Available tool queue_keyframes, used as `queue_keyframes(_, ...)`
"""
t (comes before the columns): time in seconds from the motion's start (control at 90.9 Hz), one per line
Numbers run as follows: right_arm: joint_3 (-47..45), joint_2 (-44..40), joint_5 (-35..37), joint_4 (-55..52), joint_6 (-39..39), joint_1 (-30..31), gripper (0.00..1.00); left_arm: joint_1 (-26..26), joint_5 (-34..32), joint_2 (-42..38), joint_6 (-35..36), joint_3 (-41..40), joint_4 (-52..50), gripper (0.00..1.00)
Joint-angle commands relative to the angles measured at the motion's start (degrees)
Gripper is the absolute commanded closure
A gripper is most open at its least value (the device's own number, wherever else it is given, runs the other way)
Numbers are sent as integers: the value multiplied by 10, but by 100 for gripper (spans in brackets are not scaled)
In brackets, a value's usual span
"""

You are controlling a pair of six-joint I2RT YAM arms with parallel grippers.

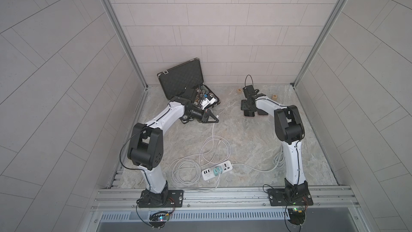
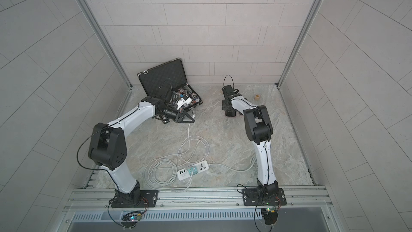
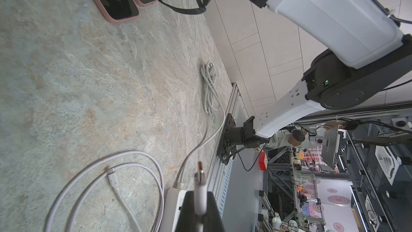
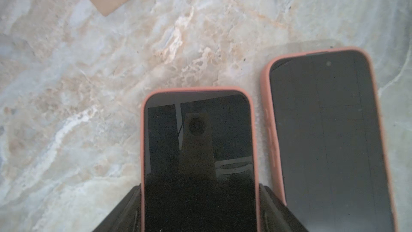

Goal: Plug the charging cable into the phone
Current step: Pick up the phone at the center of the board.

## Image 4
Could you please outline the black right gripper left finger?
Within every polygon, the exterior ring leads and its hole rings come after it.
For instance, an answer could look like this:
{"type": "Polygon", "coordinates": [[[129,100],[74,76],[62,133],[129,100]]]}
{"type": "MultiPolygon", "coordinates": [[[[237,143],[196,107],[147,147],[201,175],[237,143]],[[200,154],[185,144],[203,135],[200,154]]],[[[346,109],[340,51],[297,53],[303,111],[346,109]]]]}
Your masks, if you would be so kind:
{"type": "Polygon", "coordinates": [[[140,232],[141,185],[134,186],[93,232],[140,232]]]}

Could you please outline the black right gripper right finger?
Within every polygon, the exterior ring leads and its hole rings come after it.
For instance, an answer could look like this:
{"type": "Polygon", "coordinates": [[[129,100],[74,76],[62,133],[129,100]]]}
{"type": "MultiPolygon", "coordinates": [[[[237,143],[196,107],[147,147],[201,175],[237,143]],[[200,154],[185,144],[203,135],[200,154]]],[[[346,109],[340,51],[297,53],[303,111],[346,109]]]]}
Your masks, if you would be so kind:
{"type": "Polygon", "coordinates": [[[268,186],[259,190],[261,232],[308,232],[268,186]]]}

